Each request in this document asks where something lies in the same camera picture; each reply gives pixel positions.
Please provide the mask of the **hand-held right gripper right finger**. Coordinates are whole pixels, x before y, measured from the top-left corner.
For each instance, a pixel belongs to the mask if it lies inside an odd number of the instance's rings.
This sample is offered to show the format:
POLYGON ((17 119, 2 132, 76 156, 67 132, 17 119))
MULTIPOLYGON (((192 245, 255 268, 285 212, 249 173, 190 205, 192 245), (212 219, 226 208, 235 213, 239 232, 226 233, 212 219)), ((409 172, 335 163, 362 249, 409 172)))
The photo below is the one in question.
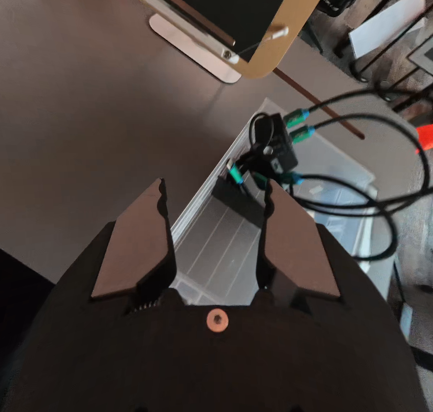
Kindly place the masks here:
POLYGON ((340 299, 316 222, 274 180, 265 190, 256 279, 282 308, 302 306, 308 297, 340 299))

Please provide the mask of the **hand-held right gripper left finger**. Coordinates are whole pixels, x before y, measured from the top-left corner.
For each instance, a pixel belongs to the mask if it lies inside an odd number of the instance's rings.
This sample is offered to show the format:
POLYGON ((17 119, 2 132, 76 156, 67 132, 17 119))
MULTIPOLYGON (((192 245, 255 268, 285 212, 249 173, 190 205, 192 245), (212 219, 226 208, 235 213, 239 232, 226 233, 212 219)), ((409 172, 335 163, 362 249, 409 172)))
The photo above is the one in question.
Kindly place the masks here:
POLYGON ((176 274, 166 184, 157 178, 115 221, 90 296, 127 297, 133 306, 150 306, 176 274))

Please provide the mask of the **clear plastic bin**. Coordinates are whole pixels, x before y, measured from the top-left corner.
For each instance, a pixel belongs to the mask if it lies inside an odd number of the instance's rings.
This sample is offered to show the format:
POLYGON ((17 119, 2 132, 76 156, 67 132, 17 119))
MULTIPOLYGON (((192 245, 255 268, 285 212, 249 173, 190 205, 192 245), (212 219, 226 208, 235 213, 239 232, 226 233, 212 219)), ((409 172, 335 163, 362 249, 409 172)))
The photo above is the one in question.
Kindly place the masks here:
MULTIPOLYGON (((225 177, 228 159, 238 159, 249 150, 248 124, 258 112, 286 111, 267 97, 246 114, 239 115, 236 139, 193 197, 172 228, 177 262, 175 287, 188 304, 247 305, 257 282, 255 265, 259 227, 212 195, 219 176, 225 177)), ((321 175, 350 183, 372 197, 375 174, 316 132, 294 146, 298 165, 295 173, 321 175)), ((363 203, 365 199, 335 183, 307 181, 295 185, 295 195, 329 204, 363 203)), ((345 218, 307 210, 324 225, 351 255, 371 253, 372 219, 345 218)))

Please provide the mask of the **black hdmi adapter with pigtail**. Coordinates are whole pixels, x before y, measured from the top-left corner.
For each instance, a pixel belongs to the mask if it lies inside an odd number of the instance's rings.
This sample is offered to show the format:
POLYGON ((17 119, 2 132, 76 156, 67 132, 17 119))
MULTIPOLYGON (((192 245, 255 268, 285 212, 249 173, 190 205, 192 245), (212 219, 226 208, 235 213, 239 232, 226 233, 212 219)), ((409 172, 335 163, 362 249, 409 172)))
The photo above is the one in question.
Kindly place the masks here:
POLYGON ((298 165, 292 138, 279 113, 255 114, 249 123, 248 138, 250 149, 235 161, 242 174, 249 172, 255 178, 281 183, 298 165))

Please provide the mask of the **braided hdmi cable green plugs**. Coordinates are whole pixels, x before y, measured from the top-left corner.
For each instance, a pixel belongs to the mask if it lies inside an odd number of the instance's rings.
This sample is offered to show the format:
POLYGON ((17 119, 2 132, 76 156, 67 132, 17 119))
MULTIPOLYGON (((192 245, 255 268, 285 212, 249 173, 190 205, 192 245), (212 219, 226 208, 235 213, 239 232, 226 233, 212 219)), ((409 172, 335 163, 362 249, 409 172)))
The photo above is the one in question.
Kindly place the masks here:
MULTIPOLYGON (((306 119, 310 116, 311 113, 316 112, 317 110, 321 110, 321 108, 323 106, 328 106, 328 105, 331 105, 331 104, 336 104, 338 102, 345 101, 345 100, 352 99, 352 98, 356 98, 356 97, 364 97, 364 96, 369 96, 369 95, 370 96, 372 95, 372 96, 377 96, 378 97, 379 94, 383 93, 383 92, 386 92, 386 90, 383 90, 383 89, 374 89, 374 88, 360 89, 360 90, 354 90, 354 91, 346 92, 346 93, 343 93, 341 95, 337 95, 337 96, 334 96, 334 97, 332 97, 330 99, 322 101, 318 105, 313 105, 313 106, 311 106, 308 109, 305 109, 305 108, 296 109, 295 111, 282 116, 282 118, 283 118, 283 121, 286 123, 287 129, 288 129, 290 127, 294 127, 296 125, 300 125, 301 123, 305 122, 306 119)), ((347 119, 349 119, 349 117, 343 117, 342 120, 347 120, 347 119)), ((365 198, 365 200, 366 200, 365 202, 367 202, 367 201, 373 201, 373 199, 370 198, 370 196, 367 195, 367 193, 363 192, 362 190, 354 187, 353 185, 349 184, 348 182, 344 182, 344 181, 341 181, 341 180, 339 180, 337 178, 330 177, 330 176, 322 176, 322 175, 299 175, 299 174, 297 175, 295 172, 291 171, 287 177, 284 177, 281 180, 282 180, 282 183, 287 184, 289 186, 289 189, 290 189, 289 194, 292 197, 294 196, 293 185, 300 184, 301 181, 305 181, 305 180, 320 180, 320 181, 330 182, 330 183, 333 183, 333 184, 345 187, 345 188, 347 188, 347 189, 349 189, 349 190, 351 190, 353 192, 356 192, 356 193, 360 194, 362 197, 365 198)), ((294 199, 295 199, 295 201, 297 203, 299 203, 297 201, 298 198, 299 197, 294 197, 294 199)), ((388 207, 388 210, 396 208, 397 206, 398 205, 396 204, 396 205, 394 205, 392 207, 388 207)), ((368 209, 367 213, 373 213, 373 211, 374 211, 373 209, 368 209)), ((359 213, 359 211, 348 211, 348 213, 355 214, 355 213, 359 213)), ((390 256, 392 256, 392 255, 395 254, 395 252, 398 249, 398 231, 397 231, 397 226, 396 226, 396 224, 394 222, 394 219, 393 219, 393 215, 394 214, 392 214, 392 215, 386 214, 383 217, 375 217, 375 218, 382 218, 382 219, 384 219, 386 221, 388 227, 389 227, 391 241, 390 241, 390 244, 387 247, 387 249, 384 250, 383 252, 379 253, 379 254, 371 255, 371 256, 368 256, 368 257, 354 256, 355 260, 362 261, 362 262, 375 262, 375 261, 380 261, 380 260, 389 258, 390 256)))
MULTIPOLYGON (((319 203, 312 200, 307 199, 301 199, 298 198, 297 201, 303 205, 304 207, 308 207, 309 209, 313 211, 321 211, 325 214, 331 214, 333 216, 342 216, 347 218, 374 218, 374 217, 383 217, 386 214, 392 215, 400 210, 405 209, 406 207, 409 207, 413 203, 419 201, 421 198, 432 196, 432 186, 428 187, 428 184, 430 182, 430 169, 429 169, 429 163, 426 158, 425 152, 423 148, 421 147, 421 144, 417 140, 417 138, 412 135, 408 129, 406 129, 404 126, 400 125, 398 122, 394 121, 391 118, 371 114, 371 113, 352 113, 348 114, 346 116, 342 117, 335 117, 328 119, 327 121, 321 122, 316 124, 315 126, 308 126, 304 125, 300 128, 291 131, 289 133, 289 138, 291 138, 293 144, 296 144, 298 142, 304 141, 308 138, 311 138, 311 136, 314 133, 314 130, 319 129, 321 127, 326 127, 334 123, 340 122, 343 117, 349 117, 349 119, 353 120, 369 120, 381 124, 385 124, 395 131, 402 134, 405 138, 407 138, 417 149, 418 155, 420 157, 420 161, 422 163, 422 166, 424 168, 424 181, 422 187, 414 193, 410 193, 401 197, 396 198, 388 198, 381 201, 367 201, 365 204, 359 204, 359 205, 333 205, 333 204, 326 204, 326 203, 319 203), (392 207, 394 205, 398 205, 396 208, 389 209, 388 207, 392 207), (368 209, 373 209, 373 213, 367 213, 368 209), (359 211, 359 213, 350 214, 348 211, 359 211)), ((242 174, 240 173, 239 168, 236 166, 236 164, 229 160, 227 163, 227 175, 230 176, 230 179, 233 181, 234 184, 238 186, 242 186, 244 183, 244 179, 242 177, 242 174)))

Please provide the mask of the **red plastic object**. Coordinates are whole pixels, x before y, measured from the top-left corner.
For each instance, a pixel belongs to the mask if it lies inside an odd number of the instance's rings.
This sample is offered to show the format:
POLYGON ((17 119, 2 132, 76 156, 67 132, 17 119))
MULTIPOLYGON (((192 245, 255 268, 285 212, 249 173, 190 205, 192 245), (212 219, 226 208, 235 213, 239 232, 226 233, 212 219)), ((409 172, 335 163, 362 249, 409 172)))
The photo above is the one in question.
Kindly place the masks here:
POLYGON ((416 128, 419 144, 424 151, 428 151, 433 148, 433 124, 426 124, 416 128))

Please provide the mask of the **white panel on black stand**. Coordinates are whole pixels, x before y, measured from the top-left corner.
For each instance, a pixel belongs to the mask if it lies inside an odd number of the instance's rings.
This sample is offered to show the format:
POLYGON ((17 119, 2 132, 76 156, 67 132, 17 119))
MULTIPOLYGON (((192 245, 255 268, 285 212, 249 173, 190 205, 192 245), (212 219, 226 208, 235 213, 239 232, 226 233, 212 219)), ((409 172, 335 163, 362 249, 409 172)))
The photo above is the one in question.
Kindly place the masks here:
POLYGON ((395 39, 426 9, 426 0, 399 0, 349 33, 354 58, 395 39))

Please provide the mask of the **black monitor with tan frame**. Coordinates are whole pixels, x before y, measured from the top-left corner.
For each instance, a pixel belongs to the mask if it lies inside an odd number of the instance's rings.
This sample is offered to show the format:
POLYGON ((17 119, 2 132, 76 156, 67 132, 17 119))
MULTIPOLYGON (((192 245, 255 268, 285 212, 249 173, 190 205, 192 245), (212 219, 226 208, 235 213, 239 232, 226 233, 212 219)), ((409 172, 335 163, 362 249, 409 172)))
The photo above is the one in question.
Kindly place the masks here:
POLYGON ((150 27, 224 83, 271 73, 320 0, 140 0, 150 27))

